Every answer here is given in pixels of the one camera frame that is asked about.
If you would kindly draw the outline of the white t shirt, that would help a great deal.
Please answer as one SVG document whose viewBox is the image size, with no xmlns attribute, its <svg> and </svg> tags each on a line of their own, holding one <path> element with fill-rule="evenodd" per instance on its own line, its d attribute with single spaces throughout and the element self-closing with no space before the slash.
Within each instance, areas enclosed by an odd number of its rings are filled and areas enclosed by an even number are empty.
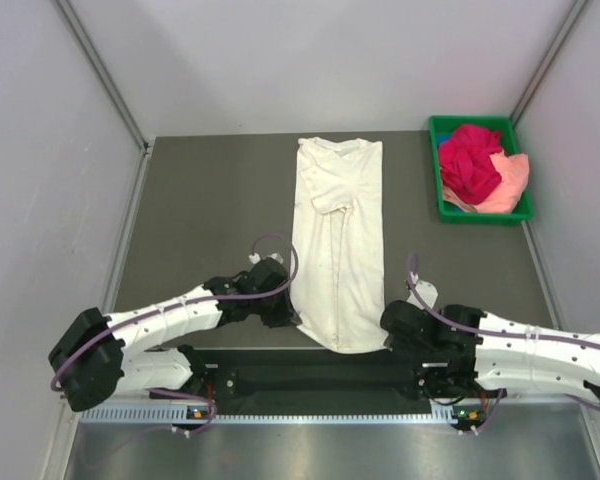
<svg viewBox="0 0 600 480">
<path fill-rule="evenodd" d="M 291 301 L 300 330 L 340 354 L 383 349 L 383 145 L 298 141 Z"/>
</svg>

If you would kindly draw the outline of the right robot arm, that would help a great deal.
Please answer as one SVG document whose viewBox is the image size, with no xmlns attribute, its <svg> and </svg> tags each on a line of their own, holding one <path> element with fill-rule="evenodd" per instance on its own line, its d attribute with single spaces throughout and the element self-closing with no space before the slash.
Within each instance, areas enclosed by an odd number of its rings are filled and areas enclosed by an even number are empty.
<svg viewBox="0 0 600 480">
<path fill-rule="evenodd" d="M 381 316 L 387 347 L 432 398 L 536 392 L 600 409 L 600 333 L 557 331 L 459 304 L 441 311 L 407 301 Z"/>
</svg>

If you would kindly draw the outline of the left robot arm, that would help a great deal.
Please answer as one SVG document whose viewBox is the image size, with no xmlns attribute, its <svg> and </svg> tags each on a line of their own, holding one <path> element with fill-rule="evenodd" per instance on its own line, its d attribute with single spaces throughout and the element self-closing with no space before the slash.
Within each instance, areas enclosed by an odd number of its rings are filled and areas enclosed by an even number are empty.
<svg viewBox="0 0 600 480">
<path fill-rule="evenodd" d="M 174 339 L 257 316 L 269 328 L 301 320 L 289 293 L 294 276 L 275 258 L 255 258 L 251 269 L 216 276 L 166 301 L 127 312 L 81 312 L 51 349 L 51 388 L 75 412 L 142 390 L 196 396 L 206 387 L 204 362 L 191 347 L 164 349 Z"/>
</svg>

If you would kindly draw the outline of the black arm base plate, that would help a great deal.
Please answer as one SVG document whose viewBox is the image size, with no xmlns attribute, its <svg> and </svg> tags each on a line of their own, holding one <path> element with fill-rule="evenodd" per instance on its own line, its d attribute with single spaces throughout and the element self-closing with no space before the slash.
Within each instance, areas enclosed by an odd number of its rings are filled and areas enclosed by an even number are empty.
<svg viewBox="0 0 600 480">
<path fill-rule="evenodd" d="M 470 371 L 450 363 L 396 355 L 388 350 L 345 355 L 328 350 L 202 349 L 207 380 L 221 397 L 258 391 L 394 390 L 409 399 L 477 397 L 482 388 Z"/>
</svg>

